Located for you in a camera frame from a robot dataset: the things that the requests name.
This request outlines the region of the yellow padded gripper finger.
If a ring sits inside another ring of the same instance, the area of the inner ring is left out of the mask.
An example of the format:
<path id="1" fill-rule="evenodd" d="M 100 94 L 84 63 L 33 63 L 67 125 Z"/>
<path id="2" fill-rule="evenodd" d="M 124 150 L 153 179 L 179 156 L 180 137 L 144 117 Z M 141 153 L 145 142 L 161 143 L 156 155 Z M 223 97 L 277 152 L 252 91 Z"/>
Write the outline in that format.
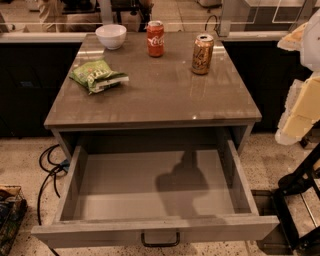
<path id="1" fill-rule="evenodd" d="M 282 145 L 301 141 L 319 120 L 320 77 L 310 77 L 304 82 L 295 79 L 289 88 L 275 140 Z"/>

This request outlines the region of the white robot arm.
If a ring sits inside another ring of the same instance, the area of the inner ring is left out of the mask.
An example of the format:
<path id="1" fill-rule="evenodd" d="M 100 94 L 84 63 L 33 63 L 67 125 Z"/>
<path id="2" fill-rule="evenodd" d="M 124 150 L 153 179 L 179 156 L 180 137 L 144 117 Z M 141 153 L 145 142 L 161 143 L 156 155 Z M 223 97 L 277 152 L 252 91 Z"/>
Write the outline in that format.
<path id="1" fill-rule="evenodd" d="M 283 37 L 277 47 L 299 51 L 301 65 L 312 71 L 308 79 L 295 79 L 290 86 L 275 134 L 279 144 L 292 145 L 320 120 L 320 10 Z"/>

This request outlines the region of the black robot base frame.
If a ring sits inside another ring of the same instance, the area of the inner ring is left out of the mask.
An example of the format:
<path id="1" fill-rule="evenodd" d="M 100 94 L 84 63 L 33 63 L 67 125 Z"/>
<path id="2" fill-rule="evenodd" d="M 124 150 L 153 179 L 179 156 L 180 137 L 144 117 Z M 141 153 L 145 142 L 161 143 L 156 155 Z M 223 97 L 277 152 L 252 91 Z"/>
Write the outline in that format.
<path id="1" fill-rule="evenodd" d="M 320 145 L 275 190 L 253 190 L 259 213 L 280 223 L 258 248 L 271 256 L 320 256 Z"/>

